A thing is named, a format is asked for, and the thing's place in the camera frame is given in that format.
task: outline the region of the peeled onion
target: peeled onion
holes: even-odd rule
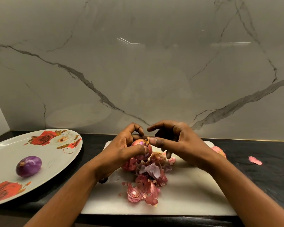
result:
[[[149,137],[147,137],[147,140],[145,140],[145,139],[138,139],[138,140],[136,140],[136,141],[134,141],[134,142],[132,143],[132,146],[140,144],[140,145],[142,145],[142,146],[147,146],[148,149],[149,149],[149,152],[148,152],[146,155],[138,155],[138,156],[135,156],[135,157],[134,157],[135,159],[142,161],[142,160],[147,160],[147,159],[151,156],[151,153],[153,152],[153,148],[152,148],[152,146],[149,144],[148,140],[149,140]]]
[[[41,169],[42,161],[37,156],[28,156],[22,159],[16,167],[17,175],[21,177],[29,177],[37,173]]]

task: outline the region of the red rose print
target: red rose print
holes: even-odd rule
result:
[[[10,183],[8,181],[0,183],[0,201],[15,196],[22,188],[18,183]]]
[[[32,137],[32,141],[30,142],[33,145],[47,145],[49,144],[49,141],[53,138],[56,137],[57,134],[53,131],[44,131],[41,135],[38,137]]]
[[[78,139],[76,142],[74,142],[74,143],[70,143],[67,147],[69,147],[69,148],[75,148],[76,146],[78,146],[78,144],[79,144],[79,142],[81,141],[82,139],[80,138],[80,139]]]

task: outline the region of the cutting board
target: cutting board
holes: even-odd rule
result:
[[[214,145],[205,141],[209,147]],[[153,147],[153,151],[162,152]],[[215,180],[205,171],[177,159],[173,169],[166,173],[168,183],[160,188],[158,205],[144,201],[129,202],[127,186],[122,182],[135,181],[131,172],[116,170],[106,183],[97,183],[85,204],[82,214],[144,214],[144,215],[236,215]]]

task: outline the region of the dark granite countertop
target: dark granite countertop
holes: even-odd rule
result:
[[[10,131],[0,142],[27,132]],[[81,134],[83,147],[61,173],[40,187],[0,205],[1,215],[32,217],[63,184],[87,161],[100,153],[115,135]],[[203,139],[223,149],[227,159],[284,208],[284,142]],[[258,166],[248,161],[254,156],[263,162]],[[237,216],[151,216],[151,215],[79,215],[77,223],[120,226],[159,224],[164,226],[243,226]]]

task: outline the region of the white marble wall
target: white marble wall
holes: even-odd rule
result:
[[[284,140],[284,0],[0,0],[0,107],[14,130]]]

